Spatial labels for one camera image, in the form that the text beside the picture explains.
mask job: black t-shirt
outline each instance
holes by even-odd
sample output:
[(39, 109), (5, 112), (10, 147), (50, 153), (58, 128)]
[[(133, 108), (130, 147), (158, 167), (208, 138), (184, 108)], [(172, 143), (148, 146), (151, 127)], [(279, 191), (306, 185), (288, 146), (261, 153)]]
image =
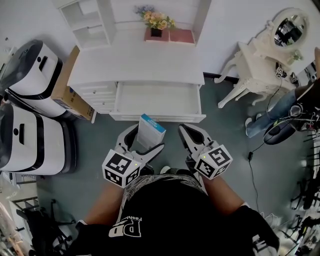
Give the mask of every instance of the black t-shirt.
[(124, 191), (113, 226), (78, 224), (68, 255), (159, 254), (277, 255), (279, 240), (247, 206), (220, 215), (189, 175), (145, 175)]
[(308, 109), (320, 108), (320, 79), (313, 84), (298, 87), (295, 89), (297, 102), (303, 104)]

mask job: wire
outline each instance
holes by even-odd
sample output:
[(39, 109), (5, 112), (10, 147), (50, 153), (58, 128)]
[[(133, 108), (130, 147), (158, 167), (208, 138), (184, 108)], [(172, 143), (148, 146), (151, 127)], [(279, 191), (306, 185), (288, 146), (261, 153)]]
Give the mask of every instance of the wire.
[[(283, 127), (283, 129), (285, 127), (287, 127), (287, 125), (289, 125), (292, 121), (294, 121), (295, 118), (291, 119), (289, 122), (287, 122), (287, 124)], [(249, 160), (249, 165), (250, 165), (250, 169), (251, 169), (251, 176), (252, 176), (252, 184), (253, 184), (253, 187), (254, 187), (254, 190), (255, 190), (255, 203), (256, 203), (256, 209), (257, 211), (260, 213), (259, 211), (259, 204), (258, 204), (258, 197), (259, 197), (259, 194), (258, 194), (258, 190), (257, 190), (257, 187), (256, 187), (256, 184), (255, 184), (255, 177), (254, 177), (254, 170), (252, 169), (252, 166), (251, 166), (251, 160), (252, 160), (252, 157), (254, 155), (254, 152), (257, 151), (258, 149), (260, 149), (266, 142), (268, 142), (269, 140), (271, 140), (275, 135), (273, 135), (272, 137), (270, 137), (268, 140), (264, 141), (259, 147), (257, 147), (255, 150), (251, 151), (249, 153), (249, 157), (248, 157), (248, 160)]]
[(272, 228), (273, 224), (274, 224), (274, 221), (275, 219), (278, 219), (278, 216), (274, 215), (273, 213), (270, 213), (267, 217), (265, 217), (265, 213), (262, 211), (260, 212), (260, 215), (266, 220), (267, 218), (269, 217), (272, 217), (272, 222), (270, 224), (270, 227)]
[(285, 256), (289, 255), (299, 244), (296, 244)]
[(282, 82), (283, 82), (283, 79), (281, 78), (281, 84), (279, 86), (279, 88), (275, 91), (275, 93), (271, 96), (271, 98), (269, 99), (269, 102), (268, 102), (268, 105), (266, 106), (266, 115), (267, 117), (270, 119), (269, 115), (268, 115), (268, 112), (269, 112), (269, 105), (270, 105), (270, 102), (272, 100), (272, 98), (276, 95), (276, 93), (280, 90), (281, 86), (282, 86)]
[(313, 118), (314, 118), (315, 115), (316, 115), (316, 113), (313, 112), (313, 113), (312, 113), (312, 116), (311, 116), (311, 120), (310, 120), (309, 126), (311, 126), (311, 123), (314, 124)]
[(266, 141), (264, 141), (260, 146), (258, 146), (254, 151), (251, 151), (251, 152), (253, 153), (253, 152), (257, 151), (257, 150), (260, 149), (264, 144), (266, 144)]
[(259, 204), (258, 204), (258, 190), (257, 190), (257, 187), (256, 187), (256, 184), (255, 184), (255, 177), (254, 177), (254, 171), (252, 170), (252, 166), (251, 166), (251, 163), (249, 161), (249, 165), (250, 165), (250, 169), (251, 169), (251, 176), (252, 176), (252, 184), (253, 184), (253, 187), (254, 187), (254, 190), (255, 190), (255, 204), (256, 204), (256, 209), (258, 211), (258, 213), (260, 212), (259, 210)]
[(287, 119), (287, 118), (294, 117), (294, 116), (297, 116), (297, 115), (300, 115), (300, 114), (306, 114), (306, 113), (299, 112), (299, 113), (295, 113), (295, 114), (292, 114), (292, 115), (289, 115), (289, 116), (286, 116), (286, 117), (281, 117), (279, 119)]

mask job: curved table leg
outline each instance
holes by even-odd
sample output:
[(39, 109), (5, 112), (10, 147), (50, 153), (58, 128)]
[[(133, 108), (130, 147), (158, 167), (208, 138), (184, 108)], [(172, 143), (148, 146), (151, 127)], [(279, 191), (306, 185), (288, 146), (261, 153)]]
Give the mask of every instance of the curved table leg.
[(247, 89), (247, 84), (249, 83), (248, 80), (239, 80), (239, 82), (236, 84), (236, 87), (233, 88), (233, 90), (218, 103), (218, 108), (222, 109), (227, 102), (232, 100), (233, 98), (237, 97), (238, 95), (242, 94), (244, 90)]
[(221, 83), (223, 80), (225, 80), (225, 78), (227, 77), (230, 69), (232, 68), (232, 66), (236, 65), (236, 60), (237, 60), (237, 55), (235, 55), (235, 57), (231, 60), (229, 60), (226, 65), (223, 68), (222, 74), (219, 78), (215, 78), (213, 81), (218, 84)]
[(262, 97), (260, 98), (257, 98), (255, 99), (253, 102), (252, 102), (252, 106), (255, 106), (257, 102), (263, 102), (266, 100), (266, 98), (268, 97), (268, 94), (267, 93), (261, 93)]
[(248, 93), (250, 93), (250, 91), (248, 89), (244, 89), (243, 92), (241, 92), (236, 98), (235, 100), (238, 101), (241, 97), (247, 95)]

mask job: baseboard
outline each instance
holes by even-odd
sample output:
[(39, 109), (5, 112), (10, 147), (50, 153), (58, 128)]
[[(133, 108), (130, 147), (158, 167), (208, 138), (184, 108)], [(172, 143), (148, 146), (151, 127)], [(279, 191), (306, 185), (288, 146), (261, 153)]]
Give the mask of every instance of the baseboard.
[[(211, 79), (214, 79), (214, 78), (220, 78), (221, 75), (220, 74), (213, 74), (213, 73), (206, 73), (206, 72), (203, 72), (203, 76), (205, 78), (211, 78)], [(228, 81), (228, 82), (231, 82), (233, 83), (234, 85), (237, 84), (239, 82), (239, 78), (236, 78), (236, 77), (232, 77), (232, 76), (227, 76), (224, 81)]]

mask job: robot vacuum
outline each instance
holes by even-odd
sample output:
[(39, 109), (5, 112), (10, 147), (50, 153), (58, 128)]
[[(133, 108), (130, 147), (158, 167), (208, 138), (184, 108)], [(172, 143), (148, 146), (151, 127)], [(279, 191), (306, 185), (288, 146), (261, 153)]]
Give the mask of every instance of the robot vacuum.
[(56, 121), (11, 104), (0, 106), (0, 170), (55, 175), (76, 168), (71, 123)]
[(63, 62), (41, 40), (29, 41), (4, 67), (0, 94), (8, 93), (15, 105), (24, 104), (46, 117), (67, 118), (71, 114), (50, 97), (62, 66)]

